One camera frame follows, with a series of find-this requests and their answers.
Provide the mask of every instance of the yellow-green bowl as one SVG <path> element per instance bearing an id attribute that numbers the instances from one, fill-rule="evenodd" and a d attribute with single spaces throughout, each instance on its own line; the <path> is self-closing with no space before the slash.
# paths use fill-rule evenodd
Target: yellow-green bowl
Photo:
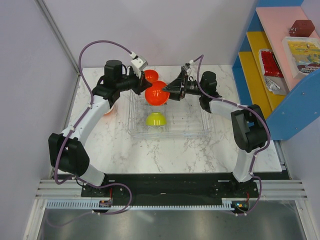
<path id="1" fill-rule="evenodd" d="M 147 126 L 163 126 L 167 124 L 166 117 L 161 112 L 152 112 L 145 120 Z"/>

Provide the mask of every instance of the white marble table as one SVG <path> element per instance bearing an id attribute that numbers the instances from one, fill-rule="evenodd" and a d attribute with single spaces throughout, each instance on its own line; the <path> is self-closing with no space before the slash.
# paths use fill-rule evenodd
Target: white marble table
<path id="1" fill-rule="evenodd" d="M 180 72 L 180 66 L 156 66 L 160 79 L 170 82 Z M 201 72 L 217 75 L 217 91 L 224 98 L 239 102 L 231 66 L 201 67 Z M 95 87 L 103 68 L 85 68 L 84 76 L 91 89 Z M 90 163 L 109 173 L 223 173 L 232 172 L 238 147 L 234 141 L 231 122 L 212 115 L 212 132 L 197 138 L 135 139 L 128 134 L 129 92 L 121 93 L 114 110 L 101 118 L 89 135 L 85 149 Z M 89 92 L 82 80 L 76 93 L 70 121 L 89 100 Z M 257 157 L 255 172 L 281 172 L 281 166 L 272 142 Z"/>

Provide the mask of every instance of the shelf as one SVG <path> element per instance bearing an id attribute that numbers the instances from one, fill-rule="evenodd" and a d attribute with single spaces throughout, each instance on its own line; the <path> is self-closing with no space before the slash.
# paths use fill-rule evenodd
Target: shelf
<path id="1" fill-rule="evenodd" d="M 289 29 L 296 20 L 307 20 L 308 18 L 300 6 L 258 7 L 256 12 L 280 65 L 285 82 L 291 91 L 300 80 L 294 79 L 291 74 L 282 40 L 284 37 L 289 37 Z M 310 37 L 319 38 L 316 31 Z"/>
<path id="2" fill-rule="evenodd" d="M 266 34 L 263 31 L 249 31 L 246 33 L 247 38 L 250 43 L 250 47 L 253 53 L 253 57 L 255 60 L 255 64 L 257 66 L 257 69 L 259 71 L 259 79 L 262 81 L 264 90 L 266 92 L 268 101 L 270 103 L 271 109 L 275 110 L 276 107 L 285 99 L 285 96 L 283 95 L 276 95 L 273 94 L 271 91 L 269 91 L 266 87 L 264 77 L 262 74 L 262 70 L 260 67 L 260 61 L 259 61 L 259 50 L 260 49 L 272 49 Z"/>
<path id="3" fill-rule="evenodd" d="M 239 52 L 239 58 L 252 103 L 260 106 L 264 118 L 267 119 L 272 109 L 254 55 L 250 51 L 242 51 Z"/>

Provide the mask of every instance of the dish rack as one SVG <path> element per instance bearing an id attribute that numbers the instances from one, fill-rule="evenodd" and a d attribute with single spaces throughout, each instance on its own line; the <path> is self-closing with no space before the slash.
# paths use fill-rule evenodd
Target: dish rack
<path id="1" fill-rule="evenodd" d="M 133 138 L 192 138 L 211 131 L 211 115 L 200 107 L 199 96 L 186 95 L 181 101 L 169 99 L 164 105 L 152 106 L 144 94 L 131 91 L 129 100 L 128 133 Z M 146 125 L 148 115 L 154 112 L 165 116 L 166 125 Z"/>

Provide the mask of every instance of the gray floor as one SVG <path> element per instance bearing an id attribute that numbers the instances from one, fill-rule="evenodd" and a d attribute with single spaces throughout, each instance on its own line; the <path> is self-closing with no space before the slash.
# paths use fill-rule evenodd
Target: gray floor
<path id="1" fill-rule="evenodd" d="M 47 211 L 52 223 L 63 224 L 88 210 Z M 219 211 L 131 210 L 111 216 L 90 214 L 63 228 L 45 224 L 42 229 L 46 240 L 306 239 L 291 201 L 261 201 L 253 212 L 241 217 Z"/>

